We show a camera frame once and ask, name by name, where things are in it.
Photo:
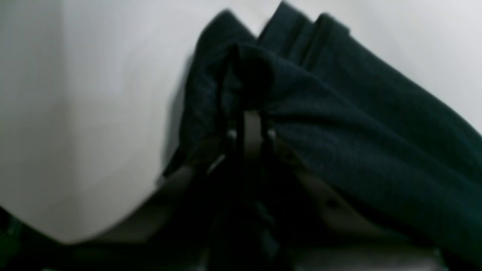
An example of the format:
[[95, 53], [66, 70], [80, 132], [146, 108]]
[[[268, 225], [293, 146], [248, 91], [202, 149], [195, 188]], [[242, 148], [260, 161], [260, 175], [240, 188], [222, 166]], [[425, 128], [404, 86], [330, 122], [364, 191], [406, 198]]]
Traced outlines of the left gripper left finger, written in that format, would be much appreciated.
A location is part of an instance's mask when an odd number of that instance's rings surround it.
[[213, 221], [232, 197], [238, 125], [202, 141], [150, 199], [93, 241], [69, 247], [69, 271], [187, 271], [201, 264]]

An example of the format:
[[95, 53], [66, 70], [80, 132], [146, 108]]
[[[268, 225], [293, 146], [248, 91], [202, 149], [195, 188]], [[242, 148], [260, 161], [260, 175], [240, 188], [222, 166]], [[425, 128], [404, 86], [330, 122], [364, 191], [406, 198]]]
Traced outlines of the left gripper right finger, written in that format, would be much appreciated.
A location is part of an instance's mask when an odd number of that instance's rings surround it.
[[243, 165], [259, 177], [275, 236], [293, 271], [444, 271], [437, 248], [405, 241], [316, 177], [256, 111], [243, 113]]

